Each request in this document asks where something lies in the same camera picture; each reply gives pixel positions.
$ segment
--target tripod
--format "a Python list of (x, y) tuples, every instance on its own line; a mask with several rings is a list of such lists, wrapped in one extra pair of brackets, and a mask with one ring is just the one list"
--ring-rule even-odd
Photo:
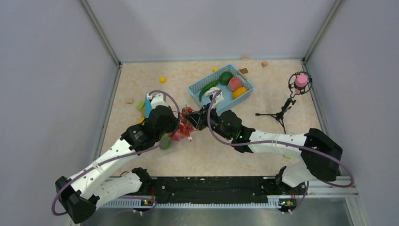
[(285, 112), (287, 112), (289, 109), (291, 109), (291, 107), (295, 104), (296, 100), (293, 99), (293, 97), (289, 97), (287, 99), (287, 101), (285, 102), (284, 106), (281, 107), (281, 112), (277, 112), (275, 114), (259, 114), (256, 113), (256, 116), (261, 116), (261, 115), (268, 115), (273, 117), (275, 120), (277, 120), (280, 125), (283, 127), (284, 129), (284, 134), (286, 133), (286, 127), (284, 126), (284, 114)]

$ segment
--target blue box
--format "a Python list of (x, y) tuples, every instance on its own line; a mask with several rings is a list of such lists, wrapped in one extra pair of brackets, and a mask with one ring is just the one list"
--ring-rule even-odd
[(242, 86), (247, 88), (248, 91), (246, 93), (244, 93), (243, 95), (239, 96), (238, 98), (236, 98), (235, 100), (233, 100), (233, 98), (232, 98), (233, 92), (229, 90), (227, 85), (225, 86), (225, 85), (218, 83), (218, 85), (216, 85), (216, 87), (218, 87), (219, 89), (222, 90), (222, 94), (223, 94), (223, 98), (224, 98), (224, 100), (221, 102), (221, 104), (216, 108), (216, 112), (218, 115), (220, 115), (222, 112), (224, 112), (226, 110), (231, 109), (232, 107), (238, 105), (239, 103), (241, 103), (242, 101), (247, 99), (249, 97), (249, 95), (251, 95), (251, 92), (254, 90), (253, 83), (250, 80), (248, 80), (237, 69), (237, 67), (235, 67), (232, 64), (229, 64), (229, 65), (213, 72), (212, 74), (208, 75), (207, 77), (201, 79), (200, 81), (190, 85), (188, 88), (188, 90), (191, 94), (191, 97), (194, 99), (194, 101), (196, 102), (198, 107), (202, 107), (203, 105), (206, 105), (211, 102), (209, 97), (205, 97), (205, 96), (202, 97), (202, 100), (200, 102), (199, 95), (200, 95), (202, 88), (204, 88), (206, 85), (208, 85), (212, 81), (219, 80), (219, 77), (223, 72), (231, 72), (234, 77), (241, 80)]

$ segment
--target marble-patterned surface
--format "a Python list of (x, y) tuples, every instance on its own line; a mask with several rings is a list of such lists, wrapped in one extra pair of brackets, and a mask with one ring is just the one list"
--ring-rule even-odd
[[(283, 133), (282, 127), (269, 116), (255, 116), (255, 113), (276, 113), (280, 111), (290, 92), (287, 88), (289, 76), (301, 71), (299, 60), (269, 60), (263, 68), (259, 60), (250, 61), (196, 61), (124, 64), (110, 120), (106, 131), (102, 153), (130, 125), (136, 124), (141, 112), (136, 109), (145, 93), (160, 89), (172, 95), (179, 104), (198, 109), (192, 100), (188, 87), (212, 73), (213, 67), (234, 64), (247, 68), (246, 74), (255, 85), (251, 96), (232, 108), (243, 120), (243, 125), (264, 132)], [(161, 84), (161, 76), (167, 82)], [(133, 104), (126, 100), (134, 98)], [(285, 115), (288, 134), (306, 133), (309, 128), (319, 128), (319, 121), (310, 94), (297, 96), (297, 103)], [(156, 149), (140, 155), (125, 164), (115, 175), (135, 167), (148, 169), (151, 176), (265, 176), (275, 175), (284, 165), (292, 165), (296, 159), (281, 155), (263, 153), (239, 153), (232, 147), (216, 141), (207, 129), (192, 133), (193, 141), (187, 139), (174, 142), (167, 150)]]

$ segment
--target gray floor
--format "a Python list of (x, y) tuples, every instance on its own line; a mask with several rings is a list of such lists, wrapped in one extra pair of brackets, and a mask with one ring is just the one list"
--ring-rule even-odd
[(168, 210), (158, 209), (141, 217), (122, 209), (99, 209), (82, 226), (351, 226), (344, 199), (307, 199), (293, 215), (268, 210)]

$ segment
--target green avocado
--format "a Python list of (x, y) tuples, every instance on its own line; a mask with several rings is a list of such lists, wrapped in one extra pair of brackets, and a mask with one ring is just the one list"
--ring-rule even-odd
[(227, 84), (229, 84), (230, 79), (232, 79), (234, 76), (231, 72), (223, 72), (220, 77), (219, 77), (219, 82), (222, 85), (227, 86)]

